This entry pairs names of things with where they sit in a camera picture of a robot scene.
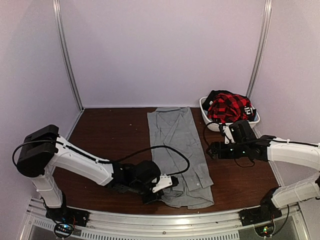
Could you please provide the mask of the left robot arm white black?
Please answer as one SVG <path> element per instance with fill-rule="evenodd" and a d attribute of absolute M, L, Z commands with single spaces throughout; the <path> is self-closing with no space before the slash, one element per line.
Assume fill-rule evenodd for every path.
<path fill-rule="evenodd" d="M 162 174 L 153 161 L 134 165 L 102 159 L 68 142 L 53 124 L 27 135 L 13 151 L 12 161 L 20 174 L 31 179 L 46 206 L 61 222 L 69 221 L 72 211 L 66 207 L 65 195 L 55 182 L 53 167 L 68 170 L 119 193 L 139 194 L 144 203 L 159 199 L 163 190 L 173 185 L 172 178 Z"/>

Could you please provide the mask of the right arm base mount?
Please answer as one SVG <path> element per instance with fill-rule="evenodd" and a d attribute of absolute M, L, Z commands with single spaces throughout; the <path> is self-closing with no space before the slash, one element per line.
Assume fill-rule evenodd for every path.
<path fill-rule="evenodd" d="M 238 212 L 242 226 L 256 225 L 282 216 L 282 211 L 275 207 L 258 206 Z"/>

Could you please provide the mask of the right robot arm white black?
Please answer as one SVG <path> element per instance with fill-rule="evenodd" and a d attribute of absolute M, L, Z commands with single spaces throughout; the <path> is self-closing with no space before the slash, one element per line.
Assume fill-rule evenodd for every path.
<path fill-rule="evenodd" d="M 230 125 L 219 125 L 224 141 L 207 145 L 206 153 L 212 159 L 248 158 L 251 162 L 283 162 L 320 169 L 320 145 L 291 141 L 274 135 L 257 137 L 247 120 Z M 320 174 L 316 173 L 296 183 L 275 187 L 262 198 L 256 210 L 259 220 L 268 220 L 278 209 L 292 203 L 320 198 Z"/>

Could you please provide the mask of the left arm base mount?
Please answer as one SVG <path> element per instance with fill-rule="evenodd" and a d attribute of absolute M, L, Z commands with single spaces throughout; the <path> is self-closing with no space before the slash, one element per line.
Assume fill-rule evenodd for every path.
<path fill-rule="evenodd" d="M 54 223 L 66 223 L 72 226 L 86 227 L 90 213 L 86 210 L 62 206 L 60 208 L 50 208 L 45 206 L 48 219 Z"/>

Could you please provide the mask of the grey long sleeve shirt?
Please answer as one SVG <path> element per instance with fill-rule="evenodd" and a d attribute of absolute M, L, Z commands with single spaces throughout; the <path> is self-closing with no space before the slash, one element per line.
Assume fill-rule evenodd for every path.
<path fill-rule="evenodd" d="M 173 208 L 203 209 L 215 204 L 204 150 L 189 107 L 157 108 L 147 114 L 152 160 L 179 184 L 161 200 Z"/>

